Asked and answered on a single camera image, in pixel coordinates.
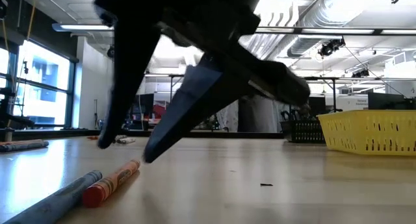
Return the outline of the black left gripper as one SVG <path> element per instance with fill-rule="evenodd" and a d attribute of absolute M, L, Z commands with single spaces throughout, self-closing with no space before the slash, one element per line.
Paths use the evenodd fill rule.
<path fill-rule="evenodd" d="M 260 60 L 239 43 L 260 22 L 259 0 L 94 0 L 102 22 L 114 28 L 114 74 L 105 124 L 97 146 L 120 132 L 161 36 L 201 49 L 144 148 L 151 163 L 209 116 L 256 91 L 289 104 L 309 97 L 305 80 L 280 62 Z"/>

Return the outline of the white patterned curtain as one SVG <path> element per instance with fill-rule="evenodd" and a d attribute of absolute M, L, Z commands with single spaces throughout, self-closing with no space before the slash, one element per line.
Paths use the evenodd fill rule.
<path fill-rule="evenodd" d="M 237 132 L 239 124 L 239 101 L 236 100 L 216 113 L 221 129 Z"/>

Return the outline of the fluorescent ceiling lamp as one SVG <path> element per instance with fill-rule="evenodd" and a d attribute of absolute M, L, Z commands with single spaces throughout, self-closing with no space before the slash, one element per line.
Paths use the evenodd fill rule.
<path fill-rule="evenodd" d="M 107 32 L 113 31 L 113 27 L 108 27 L 105 25 L 91 25 L 91 24 L 61 24 L 53 23 L 52 28 L 57 32 L 75 32 L 75 31 L 85 31 L 85 32 Z"/>

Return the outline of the grey hanging cloth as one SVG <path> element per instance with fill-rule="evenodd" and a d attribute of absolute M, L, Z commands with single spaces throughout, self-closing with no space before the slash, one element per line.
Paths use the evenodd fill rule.
<path fill-rule="evenodd" d="M 280 104 L 260 95 L 239 99 L 238 131 L 280 133 Z"/>

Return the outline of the large glass window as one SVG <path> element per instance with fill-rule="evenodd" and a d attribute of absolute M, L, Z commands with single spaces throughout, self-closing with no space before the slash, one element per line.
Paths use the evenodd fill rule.
<path fill-rule="evenodd" d="M 33 122 L 34 128 L 61 129 L 72 122 L 75 64 L 25 40 L 4 44 L 0 38 L 0 89 L 11 90 L 6 113 Z"/>

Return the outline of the person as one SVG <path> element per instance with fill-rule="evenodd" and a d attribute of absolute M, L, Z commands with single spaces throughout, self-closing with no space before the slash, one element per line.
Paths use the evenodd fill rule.
<path fill-rule="evenodd" d="M 311 108 L 307 103 L 300 106 L 299 109 L 298 109 L 298 116 L 299 116 L 300 120 L 310 120 L 310 119 L 312 119 L 313 116 L 311 115 L 310 111 L 311 111 Z"/>

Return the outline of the black slotted plastic basket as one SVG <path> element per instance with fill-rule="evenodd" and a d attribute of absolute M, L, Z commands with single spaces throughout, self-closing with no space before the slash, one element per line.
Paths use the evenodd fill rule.
<path fill-rule="evenodd" d="M 281 121 L 283 137 L 292 143 L 325 143 L 320 121 Z"/>

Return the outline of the yellow slotted plastic basket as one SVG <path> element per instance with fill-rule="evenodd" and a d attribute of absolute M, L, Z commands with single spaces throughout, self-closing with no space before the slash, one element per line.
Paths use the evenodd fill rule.
<path fill-rule="evenodd" d="M 351 110 L 318 116 L 330 150 L 416 156 L 416 110 Z"/>

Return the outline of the black monitor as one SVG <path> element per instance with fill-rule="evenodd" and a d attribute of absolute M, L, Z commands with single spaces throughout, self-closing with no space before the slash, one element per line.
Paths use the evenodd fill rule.
<path fill-rule="evenodd" d="M 368 93 L 369 110 L 416 110 L 416 98 L 390 93 Z"/>

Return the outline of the silver ventilation duct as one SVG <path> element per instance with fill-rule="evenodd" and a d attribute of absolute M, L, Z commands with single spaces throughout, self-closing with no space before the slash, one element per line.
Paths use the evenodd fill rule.
<path fill-rule="evenodd" d="M 363 12 L 358 0 L 315 0 L 300 12 L 299 0 L 260 0 L 255 14 L 261 26 L 344 27 Z M 302 35 L 253 35 L 243 45 L 260 59 L 300 57 L 321 42 Z"/>

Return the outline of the long ceiling light rail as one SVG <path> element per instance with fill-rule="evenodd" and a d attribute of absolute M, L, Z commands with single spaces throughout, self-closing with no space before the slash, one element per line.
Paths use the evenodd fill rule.
<path fill-rule="evenodd" d="M 416 36 L 416 29 L 364 29 L 364 28 L 310 28 L 310 27 L 258 27 L 256 34 L 297 34 L 332 36 Z"/>

